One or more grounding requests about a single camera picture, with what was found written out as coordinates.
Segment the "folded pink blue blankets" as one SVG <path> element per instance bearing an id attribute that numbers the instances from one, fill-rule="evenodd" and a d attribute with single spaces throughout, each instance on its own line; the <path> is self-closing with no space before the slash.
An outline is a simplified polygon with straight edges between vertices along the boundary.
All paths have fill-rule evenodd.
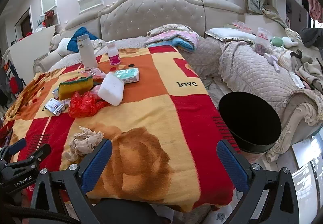
<path id="1" fill-rule="evenodd" d="M 199 35 L 189 26 L 165 24 L 147 32 L 147 47 L 171 45 L 185 52 L 193 53 L 199 42 Z"/>

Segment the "beige tufted sofa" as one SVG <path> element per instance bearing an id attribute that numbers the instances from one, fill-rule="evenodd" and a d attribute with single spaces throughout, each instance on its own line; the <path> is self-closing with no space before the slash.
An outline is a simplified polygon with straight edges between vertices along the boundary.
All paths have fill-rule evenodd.
<path id="1" fill-rule="evenodd" d="M 231 2 L 224 0 L 118 0 L 101 11 L 87 12 L 69 22 L 66 27 L 56 26 L 62 38 L 70 38 L 81 27 L 104 41 L 115 40 L 118 48 L 139 48 L 148 39 L 147 32 L 165 24 L 189 26 L 201 38 L 211 28 L 220 28 L 235 20 L 243 20 L 252 30 L 258 27 L 274 35 L 290 35 L 267 16 L 250 15 Z M 202 80 L 215 105 L 227 93 L 232 92 L 219 79 Z M 278 141 L 266 153 L 273 162 L 291 145 L 315 135 L 322 128 L 322 120 L 308 103 L 299 104 L 288 118 L 280 119 L 282 131 Z"/>

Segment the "white fringed pillow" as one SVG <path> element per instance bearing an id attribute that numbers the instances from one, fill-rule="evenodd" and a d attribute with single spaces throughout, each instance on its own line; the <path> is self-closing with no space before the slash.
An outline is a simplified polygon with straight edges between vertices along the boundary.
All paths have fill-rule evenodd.
<path id="1" fill-rule="evenodd" d="M 213 37 L 222 42 L 245 41 L 254 43 L 256 36 L 232 28 L 211 28 L 205 32 L 207 36 Z"/>

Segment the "yellow green scrub sponge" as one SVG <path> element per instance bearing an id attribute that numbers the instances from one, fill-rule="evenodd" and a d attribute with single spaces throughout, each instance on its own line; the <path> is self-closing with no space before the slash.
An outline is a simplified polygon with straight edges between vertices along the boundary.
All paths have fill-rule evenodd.
<path id="1" fill-rule="evenodd" d="M 58 96 L 60 100 L 71 98 L 75 92 L 83 94 L 90 91 L 94 86 L 92 76 L 81 77 L 77 80 L 61 82 L 58 87 Z"/>

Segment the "white foam block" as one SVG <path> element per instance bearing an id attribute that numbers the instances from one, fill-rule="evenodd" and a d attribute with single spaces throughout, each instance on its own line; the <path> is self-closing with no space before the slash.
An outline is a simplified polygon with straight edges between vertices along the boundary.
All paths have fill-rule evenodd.
<path id="1" fill-rule="evenodd" d="M 114 73 L 109 72 L 98 91 L 98 96 L 113 106 L 118 106 L 123 99 L 124 82 Z"/>

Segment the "green white plush toy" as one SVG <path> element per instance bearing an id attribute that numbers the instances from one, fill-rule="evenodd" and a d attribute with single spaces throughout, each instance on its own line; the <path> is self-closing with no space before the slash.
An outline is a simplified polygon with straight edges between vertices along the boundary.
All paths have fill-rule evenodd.
<path id="1" fill-rule="evenodd" d="M 270 40 L 270 43 L 275 47 L 285 47 L 285 48 L 291 48 L 294 46 L 298 46 L 297 41 L 292 41 L 289 37 L 283 36 L 283 37 L 273 37 Z"/>

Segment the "pink hanging clothes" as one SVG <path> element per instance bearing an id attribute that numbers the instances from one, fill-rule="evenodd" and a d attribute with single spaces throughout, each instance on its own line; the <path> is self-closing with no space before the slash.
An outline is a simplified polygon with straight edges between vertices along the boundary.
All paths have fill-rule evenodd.
<path id="1" fill-rule="evenodd" d="M 309 4 L 309 14 L 313 20 L 322 23 L 322 6 L 318 0 L 307 0 Z"/>

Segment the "red plastic bag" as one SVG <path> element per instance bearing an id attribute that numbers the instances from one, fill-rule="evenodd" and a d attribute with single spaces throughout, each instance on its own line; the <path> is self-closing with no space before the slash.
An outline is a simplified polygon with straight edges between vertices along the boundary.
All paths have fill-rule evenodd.
<path id="1" fill-rule="evenodd" d="M 68 107 L 68 115 L 71 118 L 91 117 L 109 105 L 108 102 L 93 92 L 88 91 L 82 95 L 75 92 Z"/>

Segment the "black round trash bin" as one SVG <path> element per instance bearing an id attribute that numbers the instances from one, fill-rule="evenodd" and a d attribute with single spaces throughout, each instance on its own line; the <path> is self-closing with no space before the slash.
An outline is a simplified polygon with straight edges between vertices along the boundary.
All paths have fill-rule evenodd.
<path id="1" fill-rule="evenodd" d="M 247 153 L 269 151 L 281 134 L 274 108 L 262 98 L 246 92 L 230 92 L 218 103 L 218 112 L 238 147 Z"/>

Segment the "purple lint roller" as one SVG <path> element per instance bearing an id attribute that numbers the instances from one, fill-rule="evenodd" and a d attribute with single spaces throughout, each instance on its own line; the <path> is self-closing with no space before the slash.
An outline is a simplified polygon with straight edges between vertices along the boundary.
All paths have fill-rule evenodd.
<path id="1" fill-rule="evenodd" d="M 269 64 L 274 67 L 275 71 L 277 73 L 279 73 L 280 72 L 280 69 L 279 69 L 279 66 L 278 66 L 278 59 L 274 55 L 268 54 L 268 53 L 265 53 L 264 54 L 264 57 L 267 59 L 267 61 L 269 62 Z"/>

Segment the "red orange love blanket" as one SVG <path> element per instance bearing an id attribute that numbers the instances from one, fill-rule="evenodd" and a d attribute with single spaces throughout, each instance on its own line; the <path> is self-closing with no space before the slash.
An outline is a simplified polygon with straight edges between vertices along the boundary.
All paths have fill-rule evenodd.
<path id="1" fill-rule="evenodd" d="M 172 46 L 127 48 L 120 56 L 120 68 L 137 67 L 140 79 L 125 85 L 118 106 L 106 105 L 90 117 L 72 118 L 67 111 L 54 116 L 44 109 L 60 83 L 81 76 L 82 64 L 36 75 L 5 114 L 12 142 L 27 142 L 14 160 L 47 143 L 51 153 L 41 167 L 64 170 L 69 142 L 88 128 L 112 142 L 111 158 L 89 198 L 165 204 L 183 212 L 229 204 L 234 186 L 216 146 L 234 139 L 198 75 Z"/>

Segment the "teal tissue pack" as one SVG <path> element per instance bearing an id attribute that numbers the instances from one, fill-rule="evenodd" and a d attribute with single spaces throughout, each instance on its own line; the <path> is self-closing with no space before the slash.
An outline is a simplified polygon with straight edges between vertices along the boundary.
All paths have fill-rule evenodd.
<path id="1" fill-rule="evenodd" d="M 125 84 L 138 82 L 140 73 L 137 67 L 131 69 L 118 70 L 114 75 L 122 80 Z"/>

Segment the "pile of grey clothes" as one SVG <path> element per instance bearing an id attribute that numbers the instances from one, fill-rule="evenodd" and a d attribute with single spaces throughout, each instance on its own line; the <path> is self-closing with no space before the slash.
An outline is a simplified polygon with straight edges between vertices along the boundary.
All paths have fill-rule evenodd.
<path id="1" fill-rule="evenodd" d="M 319 55 L 310 57 L 301 50 L 291 53 L 292 71 L 299 75 L 311 88 L 322 93 L 322 28 L 304 28 L 300 33 L 306 48 L 314 46 Z"/>

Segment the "clear pink wrapper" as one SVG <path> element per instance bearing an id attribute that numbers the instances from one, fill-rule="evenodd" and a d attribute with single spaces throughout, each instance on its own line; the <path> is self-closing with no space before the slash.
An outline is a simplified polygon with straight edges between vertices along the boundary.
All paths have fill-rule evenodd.
<path id="1" fill-rule="evenodd" d="M 94 82 L 102 82 L 105 78 L 105 76 L 107 75 L 106 73 L 104 73 L 103 71 L 101 71 L 99 68 L 91 68 L 91 69 L 86 69 L 86 70 L 82 70 L 79 71 L 79 73 L 83 76 L 83 77 L 92 77 Z"/>

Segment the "white blue medicine box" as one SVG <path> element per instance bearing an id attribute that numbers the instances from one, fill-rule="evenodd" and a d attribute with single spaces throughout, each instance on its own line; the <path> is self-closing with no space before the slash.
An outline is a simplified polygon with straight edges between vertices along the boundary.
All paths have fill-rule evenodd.
<path id="1" fill-rule="evenodd" d="M 45 105 L 44 108 L 48 110 L 51 114 L 55 116 L 59 116 L 66 109 L 66 104 L 56 100 L 55 98 L 51 98 Z"/>

